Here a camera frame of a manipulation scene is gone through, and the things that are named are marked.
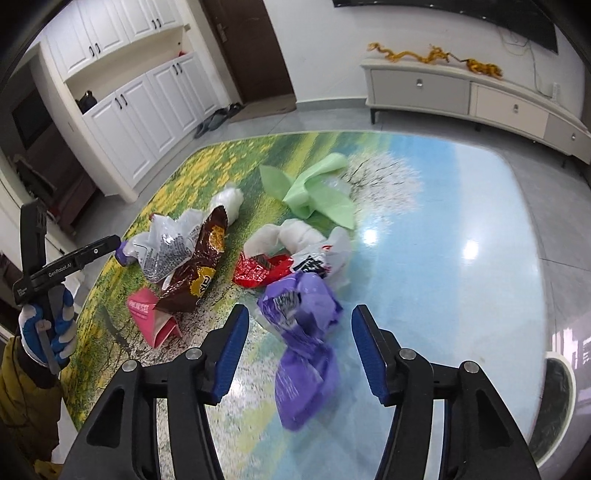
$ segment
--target glove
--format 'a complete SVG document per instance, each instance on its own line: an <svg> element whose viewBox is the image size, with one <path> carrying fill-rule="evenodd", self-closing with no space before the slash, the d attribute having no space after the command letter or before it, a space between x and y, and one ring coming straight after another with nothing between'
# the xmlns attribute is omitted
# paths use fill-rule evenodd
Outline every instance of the glove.
<svg viewBox="0 0 591 480"><path fill-rule="evenodd" d="M18 316L18 324L21 328L22 347L27 355L38 364L47 367L47 357L43 353L37 331L51 330L52 327L51 322L44 320L43 317L43 311L39 305L24 305ZM61 367L66 366L68 357L76 350L76 321L73 318L74 298L70 290L64 288L63 305L54 319L53 330L56 335L50 342L51 350Z"/></svg>

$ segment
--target television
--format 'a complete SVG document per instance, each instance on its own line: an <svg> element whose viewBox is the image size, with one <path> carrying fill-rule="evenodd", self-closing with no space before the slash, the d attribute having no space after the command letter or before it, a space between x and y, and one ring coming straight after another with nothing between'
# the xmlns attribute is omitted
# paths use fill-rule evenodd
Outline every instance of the television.
<svg viewBox="0 0 591 480"><path fill-rule="evenodd" d="M37 90L33 90L12 111L12 119L26 150L53 123Z"/></svg>
<svg viewBox="0 0 591 480"><path fill-rule="evenodd" d="M445 10L491 22L558 53L554 23L533 0L333 0L336 7L403 5Z"/></svg>

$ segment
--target drawer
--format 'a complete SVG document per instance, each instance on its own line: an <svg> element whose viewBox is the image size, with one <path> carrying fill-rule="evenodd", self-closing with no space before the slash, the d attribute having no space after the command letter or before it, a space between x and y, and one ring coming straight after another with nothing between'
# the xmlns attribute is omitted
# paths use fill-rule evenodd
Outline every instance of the drawer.
<svg viewBox="0 0 591 480"><path fill-rule="evenodd" d="M467 115L470 82L432 73L372 70L375 104Z"/></svg>
<svg viewBox="0 0 591 480"><path fill-rule="evenodd" d="M591 161L591 138L555 115L548 116L544 140L585 163Z"/></svg>
<svg viewBox="0 0 591 480"><path fill-rule="evenodd" d="M546 110L510 93L482 85L477 85L475 92L476 108L473 113L477 117L544 138L548 121Z"/></svg>

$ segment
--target brown snack bag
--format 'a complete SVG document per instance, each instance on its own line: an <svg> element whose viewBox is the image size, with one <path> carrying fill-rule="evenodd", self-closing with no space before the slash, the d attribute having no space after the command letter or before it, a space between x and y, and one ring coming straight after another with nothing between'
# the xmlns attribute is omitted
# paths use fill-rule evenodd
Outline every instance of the brown snack bag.
<svg viewBox="0 0 591 480"><path fill-rule="evenodd" d="M216 273L224 252L228 216L223 206L216 207L203 222L191 259L178 267L155 309L161 312L192 312Z"/></svg>

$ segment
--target brown door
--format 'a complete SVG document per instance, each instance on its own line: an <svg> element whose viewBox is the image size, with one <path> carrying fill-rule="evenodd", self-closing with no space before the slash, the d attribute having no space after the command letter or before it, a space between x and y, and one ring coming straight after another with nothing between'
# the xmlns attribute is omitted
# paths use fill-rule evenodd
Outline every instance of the brown door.
<svg viewBox="0 0 591 480"><path fill-rule="evenodd" d="M263 0L202 0L242 100L293 93Z"/></svg>

